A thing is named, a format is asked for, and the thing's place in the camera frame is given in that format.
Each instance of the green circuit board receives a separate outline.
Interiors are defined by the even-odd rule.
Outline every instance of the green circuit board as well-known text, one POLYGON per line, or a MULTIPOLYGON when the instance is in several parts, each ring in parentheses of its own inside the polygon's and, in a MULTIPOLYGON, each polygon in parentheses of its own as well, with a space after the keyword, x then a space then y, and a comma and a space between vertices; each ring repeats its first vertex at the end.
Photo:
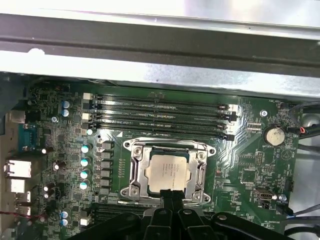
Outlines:
MULTIPOLYGON (((63 187, 64 192, 63 196, 56 200, 54 217, 50 217, 44 223, 38 223, 43 228, 43 239, 67 239, 78 233, 79 211, 90 207, 92 203, 119 204, 125 201, 120 191, 129 184, 131 152, 124 148, 123 143, 134 138, 152 136, 197 140, 216 148, 217 153, 207 159, 204 192, 211 197, 211 201, 199 205, 204 211, 229 212, 260 226, 277 232, 282 231, 280 221, 286 217, 275 210, 279 200, 274 199, 267 207, 262 207, 255 197, 255 189, 268 189, 275 195, 285 194, 286 203, 290 199, 291 189, 288 189, 287 181, 292 179, 294 173, 298 135, 285 133, 284 142, 279 146, 267 144, 263 139, 264 130, 270 126, 281 126, 283 129, 294 126, 288 116, 289 109, 284 107, 283 100, 56 81, 36 85, 30 89, 30 95, 34 97, 36 104, 31 105, 29 110, 41 112, 40 120, 34 123, 37 129, 35 150, 40 151, 44 147, 54 149, 47 155, 47 169, 42 173, 40 186, 56 182, 63 187), (93 96, 111 96, 124 103, 126 101, 139 103, 132 109, 120 111, 116 120, 104 122, 97 127, 96 132, 88 135, 90 124, 83 120, 83 113, 102 113, 108 111, 108 108, 98 111, 91 108, 84 109, 84 93, 93 96), (67 108, 68 116, 62 115, 63 101, 70 103, 67 108), (185 112, 184 108, 179 110, 179 115, 182 116, 179 122, 181 125, 177 124, 175 128, 179 130, 182 126, 184 130, 171 132, 168 122, 160 126, 144 123, 146 116, 139 115, 139 106, 142 109, 152 109, 153 105, 150 103, 152 101, 164 102, 167 111, 177 110, 183 104, 188 105, 185 112), (205 120, 213 113, 209 106, 217 104, 237 106, 237 121, 232 132, 234 140, 212 136, 212 127, 206 125, 205 120), (196 112, 203 118, 201 121, 196 122, 194 117, 192 120, 188 119, 190 111, 192 113, 195 111, 194 109, 188 111, 189 106, 190 108, 197 106, 196 112), (267 116, 261 116, 262 110, 267 112, 267 116), (128 118, 126 113, 129 111, 136 114, 130 121, 139 122, 135 129, 128 129, 124 122, 121 123, 122 117, 128 118), (53 122, 52 117, 56 117, 58 122, 53 122), (110 166, 107 178, 110 185, 107 190, 102 191, 100 183, 103 178, 101 168, 103 157, 97 148, 105 141, 111 142, 114 146, 110 149, 108 161, 110 166), (81 148, 86 144, 91 144, 92 149, 88 153, 83 153, 81 148), (86 167, 80 164, 84 157, 92 159, 86 167), (53 164, 57 161, 65 161, 66 166, 55 171, 53 164), (80 188, 80 183, 83 181, 80 173, 83 169, 89 169, 91 173, 88 177, 88 188, 85 190, 80 188), (66 226, 61 226, 59 213, 65 208, 71 209, 70 222, 66 226)), ((40 196, 37 209, 43 209, 47 202, 48 199, 40 196)))

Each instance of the chip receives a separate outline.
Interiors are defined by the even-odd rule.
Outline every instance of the chip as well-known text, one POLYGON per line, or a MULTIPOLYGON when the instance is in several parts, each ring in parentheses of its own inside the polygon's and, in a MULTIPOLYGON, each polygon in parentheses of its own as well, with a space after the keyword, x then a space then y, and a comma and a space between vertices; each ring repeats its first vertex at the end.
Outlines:
POLYGON ((65 141, 65 136, 64 135, 59 135, 58 136, 58 141, 59 142, 64 142, 65 141))
POLYGON ((79 212, 79 206, 73 206, 72 207, 73 212, 79 212))
POLYGON ((75 154, 71 155, 71 160, 77 161, 78 159, 79 159, 78 155, 75 155, 75 154))
POLYGON ((43 134, 44 135, 50 135, 51 134, 51 129, 49 129, 49 128, 43 129, 43 134))
POLYGON ((75 115, 75 116, 73 117, 73 121, 74 121, 75 123, 79 123, 79 122, 81 121, 81 117, 80 117, 79 115, 75 115))
POLYGON ((81 200, 81 198, 82 198, 81 194, 78 194, 78 193, 74 194, 74 199, 75 200, 81 200))
POLYGON ((190 179, 189 164, 184 156, 153 155, 145 171, 149 190, 159 193, 162 189, 181 190, 190 179))

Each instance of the electrolytic capacitor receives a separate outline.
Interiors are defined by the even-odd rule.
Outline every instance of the electrolytic capacitor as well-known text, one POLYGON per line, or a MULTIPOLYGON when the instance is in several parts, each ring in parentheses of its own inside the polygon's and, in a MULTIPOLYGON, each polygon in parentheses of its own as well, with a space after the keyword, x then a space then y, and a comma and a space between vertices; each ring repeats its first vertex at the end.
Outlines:
POLYGON ((56 186, 56 184, 54 182, 50 182, 43 187, 43 190, 45 192, 48 192, 50 189, 54 188, 55 186, 56 186))
POLYGON ((95 132, 96 132, 96 131, 93 130, 93 129, 88 129, 88 130, 86 131, 86 134, 89 135, 89 136, 91 136, 91 135, 94 134, 95 132))
POLYGON ((68 101, 63 101, 62 102, 62 107, 64 109, 68 109, 68 108, 70 108, 70 106, 71 106, 70 102, 68 102, 68 101))
POLYGON ((81 147, 81 152, 83 152, 84 154, 88 153, 90 150, 92 149, 92 145, 87 143, 86 145, 83 145, 81 147))
POLYGON ((86 190, 89 185, 90 185, 90 182, 87 179, 85 179, 80 183, 79 186, 80 186, 80 189, 86 190))
POLYGON ((55 162, 55 164, 53 165, 53 168, 58 171, 59 169, 62 169, 66 166, 66 162, 65 161, 59 161, 59 162, 55 162))
POLYGON ((53 194, 55 193, 55 190, 53 188, 51 188, 50 190, 48 190, 45 194, 43 194, 45 199, 50 198, 53 194))
POLYGON ((81 159, 80 164, 82 167, 86 167, 91 163, 91 158, 86 156, 84 158, 81 159))
POLYGON ((87 179, 89 175, 90 175, 90 170, 87 168, 80 173, 80 177, 82 179, 87 179))
POLYGON ((62 114, 63 117, 68 117, 70 113, 69 113, 69 111, 67 109, 63 109, 61 114, 62 114))
POLYGON ((60 221, 60 224, 65 227, 65 226, 67 226, 67 225, 69 224, 69 221, 64 218, 64 219, 62 219, 62 220, 60 221))
POLYGON ((52 153, 55 149, 52 146, 45 147, 41 150, 43 154, 52 153))
POLYGON ((71 216, 71 209, 70 208, 65 208, 60 214, 61 218, 66 219, 68 216, 71 216))

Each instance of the gray cable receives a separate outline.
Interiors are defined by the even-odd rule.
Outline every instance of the gray cable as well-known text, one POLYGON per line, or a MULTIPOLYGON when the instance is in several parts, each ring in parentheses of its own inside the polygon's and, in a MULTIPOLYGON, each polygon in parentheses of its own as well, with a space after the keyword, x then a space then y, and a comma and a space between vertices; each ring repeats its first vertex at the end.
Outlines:
POLYGON ((281 225, 284 227, 289 224, 320 224, 320 216, 296 216, 290 217, 281 221, 281 225))
POLYGON ((303 144, 298 144, 298 149, 312 152, 312 153, 316 153, 316 154, 320 154, 320 147, 318 147, 318 146, 307 146, 307 145, 303 145, 303 144))
POLYGON ((311 206, 305 210, 297 211, 293 215, 298 216, 298 215, 302 215, 302 214, 307 214, 307 213, 311 213, 311 212, 319 210, 319 209, 320 209, 320 204, 317 204, 317 205, 311 206))

